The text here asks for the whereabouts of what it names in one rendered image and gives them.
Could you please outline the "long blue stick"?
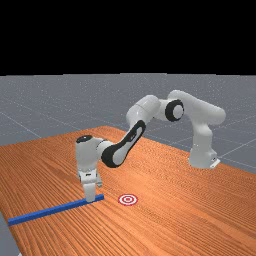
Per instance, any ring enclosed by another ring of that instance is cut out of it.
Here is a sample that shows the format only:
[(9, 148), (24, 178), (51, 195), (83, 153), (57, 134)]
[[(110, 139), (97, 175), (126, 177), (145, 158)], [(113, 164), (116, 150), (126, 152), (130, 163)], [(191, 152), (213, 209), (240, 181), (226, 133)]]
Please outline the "long blue stick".
[(42, 218), (44, 216), (49, 216), (49, 215), (56, 214), (56, 213), (59, 213), (59, 212), (63, 212), (63, 211), (66, 211), (66, 210), (70, 210), (70, 209), (73, 209), (73, 208), (81, 207), (81, 206), (84, 206), (84, 205), (87, 205), (87, 204), (88, 204), (88, 201), (86, 199), (76, 200), (76, 201), (69, 202), (69, 203), (66, 203), (66, 204), (61, 204), (61, 205), (53, 206), (53, 207), (46, 208), (46, 209), (43, 209), (43, 210), (39, 210), (39, 211), (36, 211), (36, 212), (31, 212), (31, 213), (16, 216), (16, 217), (13, 217), (13, 218), (9, 218), (7, 224), (9, 226), (13, 226), (13, 225), (21, 224), (21, 223), (24, 223), (24, 222), (27, 222), (27, 221)]

